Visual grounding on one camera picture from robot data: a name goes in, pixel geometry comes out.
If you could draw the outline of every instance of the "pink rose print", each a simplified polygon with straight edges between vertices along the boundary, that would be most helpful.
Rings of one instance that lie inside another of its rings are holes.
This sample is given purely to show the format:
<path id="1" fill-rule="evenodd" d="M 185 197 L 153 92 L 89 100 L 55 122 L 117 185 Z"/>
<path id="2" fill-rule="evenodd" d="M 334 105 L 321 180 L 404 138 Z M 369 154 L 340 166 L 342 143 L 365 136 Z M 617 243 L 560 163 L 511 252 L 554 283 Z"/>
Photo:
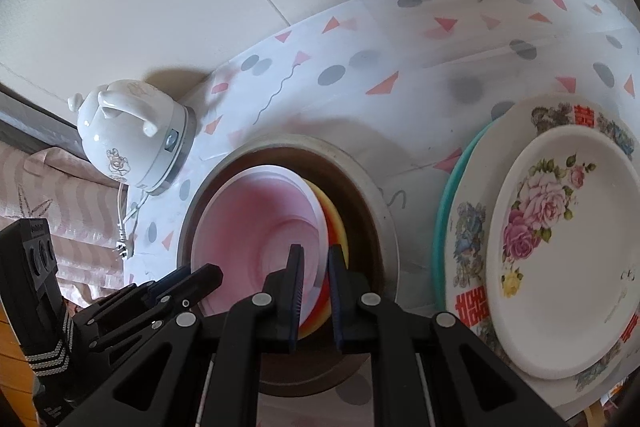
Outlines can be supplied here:
<path id="1" fill-rule="evenodd" d="M 582 165 L 574 165 L 569 171 L 569 183 L 573 188 L 580 188 L 584 183 L 584 167 Z"/>
<path id="2" fill-rule="evenodd" d="M 504 251 L 514 259 L 526 259 L 540 244 L 540 236 L 533 236 L 533 230 L 525 223 L 524 213 L 520 210 L 511 211 L 503 235 Z"/>
<path id="3" fill-rule="evenodd" d="M 562 214 L 566 194 L 553 172 L 536 172 L 520 190 L 524 221 L 533 230 L 550 229 Z"/>

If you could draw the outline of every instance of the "teal plate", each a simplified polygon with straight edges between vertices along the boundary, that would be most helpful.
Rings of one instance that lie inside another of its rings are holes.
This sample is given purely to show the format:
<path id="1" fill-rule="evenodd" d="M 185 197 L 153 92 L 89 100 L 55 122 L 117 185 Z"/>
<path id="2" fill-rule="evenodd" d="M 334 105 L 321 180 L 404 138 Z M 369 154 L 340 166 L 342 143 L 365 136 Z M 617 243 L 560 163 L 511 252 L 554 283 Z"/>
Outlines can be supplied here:
<path id="1" fill-rule="evenodd" d="M 486 130 L 491 127 L 492 123 L 493 122 L 489 123 L 489 125 L 482 129 L 482 131 L 471 140 L 471 143 L 466 146 L 466 149 L 462 152 L 456 165 L 453 167 L 449 180 L 447 180 L 447 184 L 444 186 L 444 193 L 440 198 L 440 205 L 438 206 L 438 213 L 436 214 L 436 225 L 433 230 L 433 243 L 431 245 L 431 278 L 433 279 L 436 306 L 439 311 L 444 311 L 446 308 L 444 295 L 444 244 L 447 237 L 447 222 L 449 221 L 451 205 L 458 190 L 458 185 L 460 185 L 462 174 L 465 173 L 469 156 L 471 156 L 471 153 L 476 148 L 478 140 L 481 139 L 482 135 L 486 133 Z"/>

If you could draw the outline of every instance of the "kettle handle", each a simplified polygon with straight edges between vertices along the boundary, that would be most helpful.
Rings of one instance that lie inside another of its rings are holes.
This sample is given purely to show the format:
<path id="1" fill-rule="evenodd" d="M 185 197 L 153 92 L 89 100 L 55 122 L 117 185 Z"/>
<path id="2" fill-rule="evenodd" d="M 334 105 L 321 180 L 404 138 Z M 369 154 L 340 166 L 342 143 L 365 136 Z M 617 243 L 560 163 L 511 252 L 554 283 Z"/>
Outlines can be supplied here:
<path id="1" fill-rule="evenodd" d="M 156 112 L 145 100 L 121 91 L 104 90 L 98 93 L 98 105 L 105 118 L 113 118 L 119 114 L 119 111 L 126 112 L 143 121 L 142 131 L 148 137 L 158 132 Z"/>

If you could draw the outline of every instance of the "white tablecloth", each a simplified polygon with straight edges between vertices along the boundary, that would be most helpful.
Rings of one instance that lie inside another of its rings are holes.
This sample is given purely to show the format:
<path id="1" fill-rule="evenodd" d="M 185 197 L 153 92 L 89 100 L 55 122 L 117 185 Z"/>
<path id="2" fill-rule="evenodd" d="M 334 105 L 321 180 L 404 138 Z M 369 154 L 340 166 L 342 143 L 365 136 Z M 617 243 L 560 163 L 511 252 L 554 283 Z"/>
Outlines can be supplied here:
<path id="1" fill-rule="evenodd" d="M 640 34 L 608 0 L 351 0 L 256 44 L 218 68 L 182 103 L 198 134 L 169 190 L 138 216 L 125 282 L 175 269 L 193 194 L 235 147 L 273 131 L 325 139 L 369 172 L 393 215 L 401 256 L 399 304 L 433 312 L 430 250 L 442 190 L 461 151 L 514 102 L 576 92 L 619 114 L 640 136 Z M 140 199 L 129 191 L 129 204 Z M 584 403 L 640 364 L 629 357 Z M 260 397 L 263 427 L 372 425 L 365 366 L 335 390 Z"/>

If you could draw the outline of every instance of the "electric kettle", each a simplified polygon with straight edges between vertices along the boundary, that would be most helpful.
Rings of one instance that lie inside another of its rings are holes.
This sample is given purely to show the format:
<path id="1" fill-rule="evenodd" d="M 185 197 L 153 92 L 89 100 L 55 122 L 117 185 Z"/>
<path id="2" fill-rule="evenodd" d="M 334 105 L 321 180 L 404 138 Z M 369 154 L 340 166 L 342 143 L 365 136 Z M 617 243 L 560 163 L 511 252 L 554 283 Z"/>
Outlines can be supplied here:
<path id="1" fill-rule="evenodd" d="M 78 133 L 89 161 L 103 174 L 151 195 L 171 185 L 195 135 L 193 109 L 146 82 L 117 80 L 86 99 L 75 94 Z"/>

